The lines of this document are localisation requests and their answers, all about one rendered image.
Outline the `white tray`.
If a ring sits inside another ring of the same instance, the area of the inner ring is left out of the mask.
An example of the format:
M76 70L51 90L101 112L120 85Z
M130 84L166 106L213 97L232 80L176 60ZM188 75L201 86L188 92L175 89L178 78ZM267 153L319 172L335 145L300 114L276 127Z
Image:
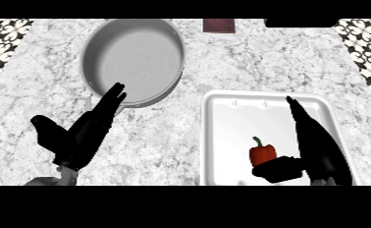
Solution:
M351 173L351 185L357 184L353 165L342 145L329 105L322 97L307 93L213 90L201 102L200 177L204 186L307 186L303 177L269 183L251 175L248 150L251 139L275 147L276 156L298 157L295 124L285 96L294 98L312 118L331 134L344 155Z

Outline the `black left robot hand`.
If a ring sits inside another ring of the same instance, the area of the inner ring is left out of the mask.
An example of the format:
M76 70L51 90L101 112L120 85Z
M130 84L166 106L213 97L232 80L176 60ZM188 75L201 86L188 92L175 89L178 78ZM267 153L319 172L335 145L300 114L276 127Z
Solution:
M88 110L64 130L44 115L30 123L38 133L38 144L52 154L52 164L77 172L89 163L111 128L120 103L126 98L125 85L114 83L95 107Z

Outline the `dark red box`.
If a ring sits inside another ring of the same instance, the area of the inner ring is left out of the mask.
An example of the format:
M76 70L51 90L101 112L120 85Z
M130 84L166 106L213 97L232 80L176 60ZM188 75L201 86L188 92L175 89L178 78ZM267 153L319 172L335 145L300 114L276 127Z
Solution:
M203 32L234 33L234 19L204 19Z

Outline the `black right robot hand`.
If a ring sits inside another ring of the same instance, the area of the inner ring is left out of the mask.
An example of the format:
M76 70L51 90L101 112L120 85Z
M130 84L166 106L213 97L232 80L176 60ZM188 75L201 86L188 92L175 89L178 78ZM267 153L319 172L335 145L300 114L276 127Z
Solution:
M337 186L350 186L350 168L331 134L306 112L300 102L289 96L285 96L285 100L295 124L300 156L276 156L275 159L251 166L251 175L269 183L281 183L307 174L310 182L331 177Z

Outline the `red bell pepper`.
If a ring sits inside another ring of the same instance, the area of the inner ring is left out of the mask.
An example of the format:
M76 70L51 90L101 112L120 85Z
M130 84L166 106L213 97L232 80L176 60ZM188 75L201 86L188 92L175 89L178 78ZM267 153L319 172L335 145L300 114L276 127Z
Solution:
M270 144L262 144L259 137L253 137L251 139L256 142L256 146L248 150L248 160L251 166L257 166L263 162L276 158L276 151Z

